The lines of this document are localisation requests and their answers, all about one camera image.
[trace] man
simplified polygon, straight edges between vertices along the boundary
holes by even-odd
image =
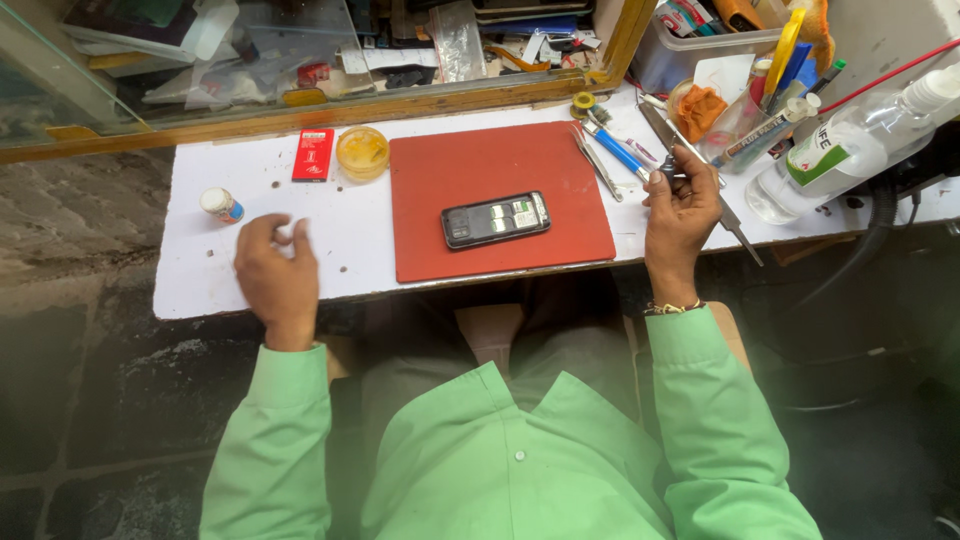
[[[716,170],[674,153],[690,181],[671,189],[654,173],[643,203],[663,449],[637,424],[609,273],[527,284],[509,381],[493,362],[476,367],[448,311],[397,297],[363,379],[375,458],[364,537],[820,538],[787,489],[787,449],[766,402],[694,289],[694,262],[721,214]],[[302,220],[292,239],[275,234],[288,220],[258,218],[238,239],[237,277],[267,333],[207,481],[204,539],[323,538],[330,526],[317,262]],[[664,457],[673,479],[661,498]]]

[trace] green marker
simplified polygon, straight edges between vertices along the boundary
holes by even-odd
[[[819,94],[820,92],[822,92],[823,89],[826,88],[827,85],[829,85],[833,81],[833,79],[835,79],[836,76],[840,74],[841,71],[843,71],[844,67],[847,67],[847,61],[841,59],[834,62],[832,66],[827,68],[827,72],[824,73],[824,76],[821,77],[820,80],[817,81],[817,84],[814,85],[810,89],[810,91],[807,93]]]

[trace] shirt cuff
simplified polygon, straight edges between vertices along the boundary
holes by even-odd
[[[656,364],[694,364],[730,354],[709,306],[645,317]]]
[[[260,346],[247,401],[264,408],[306,405],[329,394],[326,345],[302,353],[278,353]]]

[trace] black feature phone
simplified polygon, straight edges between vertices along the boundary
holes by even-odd
[[[550,228],[543,194],[539,191],[462,205],[440,212],[446,245],[466,248]]]

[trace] metal tool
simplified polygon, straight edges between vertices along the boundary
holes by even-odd
[[[621,163],[626,165],[627,168],[630,169],[630,172],[639,176],[645,184],[650,182],[650,175],[643,168],[643,163],[628,152],[626,148],[620,146],[620,143],[607,133],[602,126],[589,118],[585,118],[580,121],[580,127],[582,127],[585,132],[593,135],[593,138],[595,138],[597,142],[609,150]]]
[[[660,138],[660,142],[666,146],[668,143],[671,143],[674,140],[674,137],[680,141],[680,143],[686,147],[687,150],[693,153],[696,158],[704,163],[709,163],[709,161],[704,160],[704,157],[700,155],[700,152],[697,152],[696,148],[686,141],[683,135],[677,131],[676,126],[673,125],[669,119],[664,120],[654,106],[649,103],[641,103],[637,106],[640,109],[640,112],[643,113],[643,117],[647,119],[647,122],[650,123],[650,127],[653,128],[654,133],[657,134],[657,137]],[[673,153],[673,146],[670,146],[670,153]],[[722,178],[718,179],[720,181],[721,187],[727,185]],[[720,225],[723,225],[723,228],[727,231],[733,233],[736,236],[736,239],[747,248],[747,251],[750,252],[750,255],[754,257],[754,260],[760,266],[763,266],[763,260],[760,259],[760,256],[756,254],[754,246],[750,243],[750,240],[747,239],[747,236],[743,234],[743,231],[740,230],[740,218],[736,217],[736,214],[733,213],[730,206],[727,205],[727,201],[723,200],[723,196],[720,196],[720,206],[723,208],[723,215],[720,216]]]
[[[597,175],[600,176],[600,180],[607,185],[610,189],[610,192],[613,194],[613,198],[616,199],[617,203],[623,202],[623,195],[620,193],[620,189],[613,183],[610,175],[607,174],[607,169],[604,168],[603,163],[600,162],[600,158],[597,157],[596,152],[587,144],[587,141],[584,139],[584,134],[580,133],[580,130],[574,128],[573,126],[567,126],[570,132],[573,134],[573,139],[577,141],[577,147],[580,148],[580,152],[587,158],[587,161],[593,165],[593,170],[596,171]]]
[[[667,184],[671,189],[673,189],[673,179],[677,178],[677,167],[673,164],[673,145],[676,141],[677,137],[674,135],[670,141],[670,146],[666,147],[666,158],[663,160],[663,165],[657,169],[666,177]]]

